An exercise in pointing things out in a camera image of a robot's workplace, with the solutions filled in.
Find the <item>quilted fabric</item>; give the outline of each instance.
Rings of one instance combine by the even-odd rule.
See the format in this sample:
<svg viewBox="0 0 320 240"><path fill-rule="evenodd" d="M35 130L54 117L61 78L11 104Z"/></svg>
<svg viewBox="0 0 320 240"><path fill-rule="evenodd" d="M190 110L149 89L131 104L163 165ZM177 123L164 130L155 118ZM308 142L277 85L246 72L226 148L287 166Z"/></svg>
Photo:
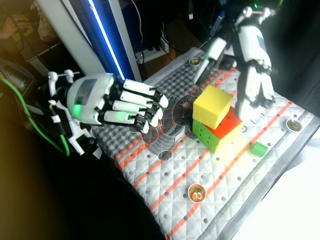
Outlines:
<svg viewBox="0 0 320 240"><path fill-rule="evenodd" d="M203 59L204 54L197 56ZM288 134L285 121L294 116L307 126L314 118L276 94L276 104L271 109L261 109L255 122L245 122L236 139L218 154L212 154L192 134L193 101L211 84L232 94L234 106L240 73L213 72L206 82L195 86L196 70L186 60L155 81L168 97L169 107L158 127L148 134L113 125L92 130L104 152L115 160L123 176L144 198L167 239L217 239L301 134ZM268 146L264 157L256 157L249 151L256 141ZM187 189L194 183L206 188L207 197L202 203L193 203L188 198Z"/></svg>

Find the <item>small bowl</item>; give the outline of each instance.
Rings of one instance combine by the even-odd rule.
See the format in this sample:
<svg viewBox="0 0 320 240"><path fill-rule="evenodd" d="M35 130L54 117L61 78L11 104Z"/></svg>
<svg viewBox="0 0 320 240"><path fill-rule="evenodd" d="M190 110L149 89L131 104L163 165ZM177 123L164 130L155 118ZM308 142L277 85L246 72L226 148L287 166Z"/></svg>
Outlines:
<svg viewBox="0 0 320 240"><path fill-rule="evenodd" d="M193 199L192 195L194 193L201 193L202 197L200 199L198 199L198 198ZM202 186L201 184L194 183L191 186L189 186L189 188L188 188L188 196L192 202L198 204L198 203L202 203L206 199L207 192L206 192L206 189L204 188L204 186Z"/></svg>
<svg viewBox="0 0 320 240"><path fill-rule="evenodd" d="M294 119L293 120L296 124L297 124L297 128L294 128L293 126L292 126L292 123L291 123L291 118L289 118L286 122L285 122L285 128L286 128L286 130L288 131L288 132L290 132L290 133L298 133L298 132L301 132L301 130L302 130L302 128L303 128L303 125L302 125L302 123L299 121L299 120L297 120L297 119Z"/></svg>
<svg viewBox="0 0 320 240"><path fill-rule="evenodd" d="M200 63L201 63L201 60L198 57L193 57L189 60L189 64L194 67L199 66Z"/></svg>

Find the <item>green block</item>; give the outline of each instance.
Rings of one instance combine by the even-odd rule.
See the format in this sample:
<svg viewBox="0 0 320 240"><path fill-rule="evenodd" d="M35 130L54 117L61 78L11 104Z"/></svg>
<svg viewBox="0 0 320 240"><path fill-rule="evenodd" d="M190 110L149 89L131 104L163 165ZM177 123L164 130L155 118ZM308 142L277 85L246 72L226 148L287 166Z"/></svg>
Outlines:
<svg viewBox="0 0 320 240"><path fill-rule="evenodd" d="M263 157L266 152L268 151L268 147L265 145L262 145L259 142L255 142L251 147L250 151L254 154L257 155L258 157Z"/></svg>
<svg viewBox="0 0 320 240"><path fill-rule="evenodd" d="M217 138L208 128L202 123L193 119L192 132L197 138L208 148L215 153L220 139Z"/></svg>

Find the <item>green cable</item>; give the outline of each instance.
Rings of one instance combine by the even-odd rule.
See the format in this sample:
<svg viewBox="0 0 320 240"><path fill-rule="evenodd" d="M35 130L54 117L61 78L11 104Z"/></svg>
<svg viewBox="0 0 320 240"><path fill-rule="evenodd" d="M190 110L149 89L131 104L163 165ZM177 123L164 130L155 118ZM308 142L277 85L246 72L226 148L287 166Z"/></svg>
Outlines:
<svg viewBox="0 0 320 240"><path fill-rule="evenodd" d="M26 102L23 98L23 96L21 95L21 93L18 91L18 89L12 84L10 83L7 79L5 79L2 74L0 74L0 80L3 81L6 85L9 86L9 88L11 88L13 90L13 92L17 95L17 97L19 98L22 107L26 113L26 116L28 117L30 123L32 124L32 126L34 127L34 129L45 139L47 140L51 145L53 145L59 152L61 152L62 154L65 154L67 157L70 154L70 150L69 150L69 146L68 143L66 141L66 138L64 135L60 135L62 144L64 146L65 151L63 151L56 143L54 143L49 137L47 137L41 130L40 128L37 126L37 124L33 121L33 119L30 117L30 112L29 109L26 105Z"/></svg>

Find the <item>blue light strip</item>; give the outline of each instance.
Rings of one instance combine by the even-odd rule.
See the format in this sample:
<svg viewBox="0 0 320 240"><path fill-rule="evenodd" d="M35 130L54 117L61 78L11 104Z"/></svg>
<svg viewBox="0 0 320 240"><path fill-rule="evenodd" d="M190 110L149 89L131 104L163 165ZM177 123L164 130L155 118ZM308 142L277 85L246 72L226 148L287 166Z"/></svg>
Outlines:
<svg viewBox="0 0 320 240"><path fill-rule="evenodd" d="M92 11L93 11L95 20L96 20L96 22L97 22L98 25L99 25L99 28L100 28L100 30L101 30L101 33L102 33L103 38L104 38L104 40L105 40L105 43L106 43L106 45L107 45L108 48L109 48L109 51L110 51L110 53L111 53L111 56L112 56L112 58L113 58L113 60L114 60L114 63L115 63L115 65L116 65L116 68L118 69L121 78L122 78L123 80L125 80L125 76L124 76L124 74L123 74L123 72L122 72L122 70L121 70L121 67L120 67L119 63L118 63L117 57L116 57L116 55L115 55L115 53L114 53L114 50L112 49L112 46L111 46L110 41L109 41L109 39L108 39L108 36L107 36L107 34L106 34L105 28L104 28L104 26L103 26L103 24L102 24L102 22L101 22L101 20L100 20L100 17L99 17L99 14L98 14L98 12L97 12L97 9L96 9L96 7L95 7L95 4L94 4L93 0L88 0L88 2L89 2L89 4L90 4L91 7L92 7Z"/></svg>

